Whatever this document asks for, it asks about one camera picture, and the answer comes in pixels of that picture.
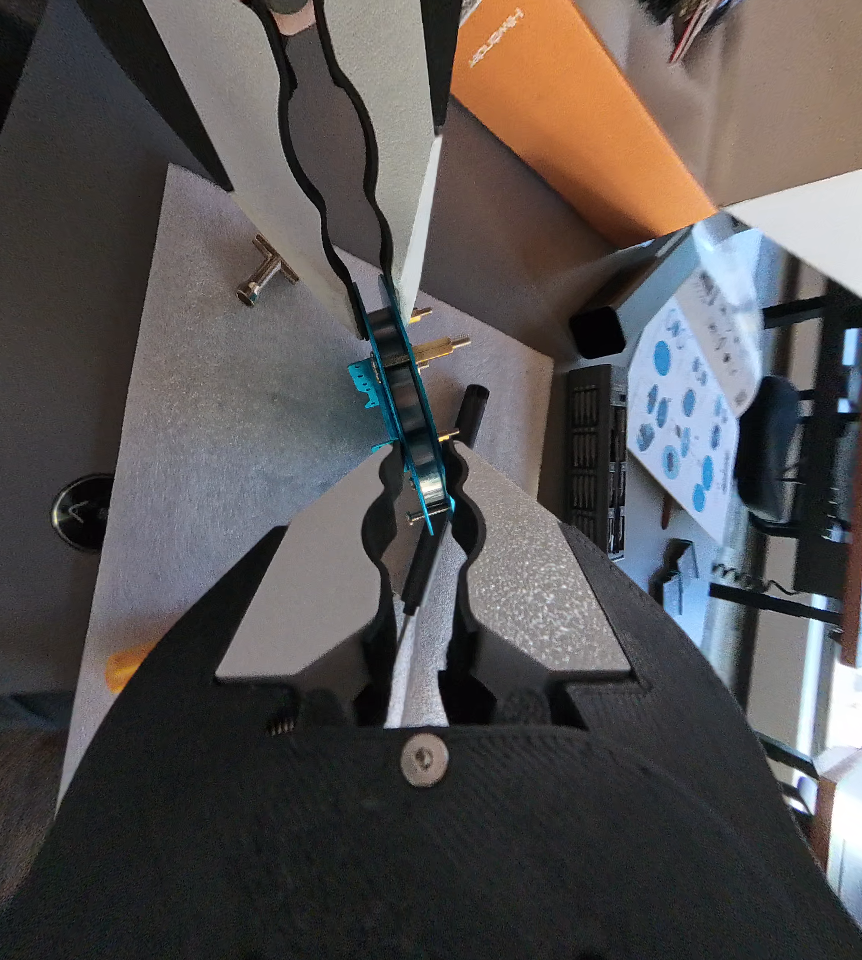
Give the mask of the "round black desk grommet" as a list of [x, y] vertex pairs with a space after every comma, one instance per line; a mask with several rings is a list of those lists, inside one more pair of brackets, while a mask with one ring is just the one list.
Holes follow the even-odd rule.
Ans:
[[115, 475], [92, 473], [65, 486], [53, 501], [51, 523], [62, 541], [88, 554], [101, 552]]

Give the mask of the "grey desk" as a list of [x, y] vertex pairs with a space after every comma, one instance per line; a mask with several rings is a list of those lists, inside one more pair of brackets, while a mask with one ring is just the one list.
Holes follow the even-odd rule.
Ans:
[[[214, 177], [106, 50], [77, 2], [0, 2], [0, 699], [70, 692], [98, 557], [53, 500], [115, 469], [169, 164]], [[294, 141], [338, 244], [373, 259], [350, 104], [313, 32], [289, 43]], [[615, 254], [452, 101], [423, 289], [553, 356]]]

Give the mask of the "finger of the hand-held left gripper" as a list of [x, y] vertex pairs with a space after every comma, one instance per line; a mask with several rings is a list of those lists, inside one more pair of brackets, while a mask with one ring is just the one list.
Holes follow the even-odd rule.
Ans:
[[332, 77], [365, 131], [365, 196], [397, 302], [419, 291], [442, 137], [436, 133], [419, 2], [317, 2]]
[[346, 266], [325, 237], [323, 198], [290, 131], [295, 78], [265, 2], [148, 1], [145, 6], [214, 146], [241, 210], [315, 296], [364, 338]]

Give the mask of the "blue metal turntable disc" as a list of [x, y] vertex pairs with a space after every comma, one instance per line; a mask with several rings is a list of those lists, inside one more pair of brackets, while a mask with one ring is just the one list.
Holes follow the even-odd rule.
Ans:
[[409, 513], [409, 522], [431, 524], [432, 518], [448, 513], [453, 505], [439, 432], [422, 379], [430, 364], [415, 364], [410, 323], [402, 318], [393, 287], [383, 274], [379, 284], [381, 307], [370, 313], [365, 312], [359, 291], [355, 292], [371, 354], [348, 370], [357, 390], [367, 397], [365, 408], [381, 412], [388, 436], [381, 446], [400, 445], [403, 465], [420, 501], [421, 511]]

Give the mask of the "dark grey case sleeve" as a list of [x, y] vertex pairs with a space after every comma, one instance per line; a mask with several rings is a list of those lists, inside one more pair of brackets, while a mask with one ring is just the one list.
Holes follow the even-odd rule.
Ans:
[[698, 267], [693, 228], [653, 240], [642, 259], [620, 267], [569, 319], [578, 354], [597, 360], [633, 347], [652, 318]]

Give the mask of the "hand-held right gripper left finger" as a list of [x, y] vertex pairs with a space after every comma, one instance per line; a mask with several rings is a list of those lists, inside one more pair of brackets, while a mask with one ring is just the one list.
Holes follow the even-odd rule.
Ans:
[[219, 681], [329, 690], [358, 722], [385, 722], [397, 633], [382, 558], [403, 480], [401, 451], [378, 450], [293, 518]]

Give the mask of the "yellow handled screwdriver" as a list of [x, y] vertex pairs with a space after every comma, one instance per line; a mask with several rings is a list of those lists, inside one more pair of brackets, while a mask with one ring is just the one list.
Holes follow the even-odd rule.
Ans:
[[106, 661], [104, 680], [109, 692], [117, 696], [126, 687], [158, 641], [154, 640], [112, 654]]

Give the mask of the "printed instruction sheet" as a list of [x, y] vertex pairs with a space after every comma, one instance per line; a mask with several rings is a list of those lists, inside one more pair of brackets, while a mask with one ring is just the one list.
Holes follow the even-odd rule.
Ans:
[[629, 363], [627, 447], [698, 526], [724, 539], [739, 434], [762, 372], [753, 281], [760, 235], [720, 213], [688, 236], [693, 267], [644, 326]]

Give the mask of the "orange cardboard box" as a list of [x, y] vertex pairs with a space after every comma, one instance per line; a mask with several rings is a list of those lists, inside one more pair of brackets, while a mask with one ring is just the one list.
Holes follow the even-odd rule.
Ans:
[[592, 2], [479, 2], [452, 92], [594, 229], [633, 246], [725, 210], [862, 298], [862, 2], [741, 2], [671, 64], [612, 56]]

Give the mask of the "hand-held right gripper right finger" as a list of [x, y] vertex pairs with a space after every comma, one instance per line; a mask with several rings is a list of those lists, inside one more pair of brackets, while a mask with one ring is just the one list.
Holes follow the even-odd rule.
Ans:
[[461, 441], [449, 443], [464, 555], [438, 673], [451, 724], [588, 724], [593, 695], [638, 696], [620, 631], [555, 516]]

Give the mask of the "silver cross wrench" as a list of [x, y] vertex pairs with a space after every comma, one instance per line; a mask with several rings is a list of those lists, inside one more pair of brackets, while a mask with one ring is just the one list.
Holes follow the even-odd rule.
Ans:
[[280, 256], [276, 249], [269, 244], [263, 234], [257, 233], [253, 245], [262, 255], [260, 266], [236, 288], [238, 300], [247, 307], [256, 306], [264, 289], [275, 277], [282, 276], [288, 282], [297, 284], [300, 281], [295, 270]]

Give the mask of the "black screwdriver bit case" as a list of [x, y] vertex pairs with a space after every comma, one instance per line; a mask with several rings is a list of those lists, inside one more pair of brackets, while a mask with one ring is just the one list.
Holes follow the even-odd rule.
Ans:
[[625, 555], [627, 373], [571, 370], [566, 381], [565, 521], [614, 561]]

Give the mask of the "white foam sheet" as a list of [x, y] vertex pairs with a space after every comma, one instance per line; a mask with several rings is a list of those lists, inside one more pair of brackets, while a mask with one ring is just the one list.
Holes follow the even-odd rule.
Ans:
[[306, 284], [236, 299], [257, 232], [220, 187], [170, 165], [60, 801], [114, 702], [108, 659], [159, 641], [385, 436], [348, 372], [368, 347]]

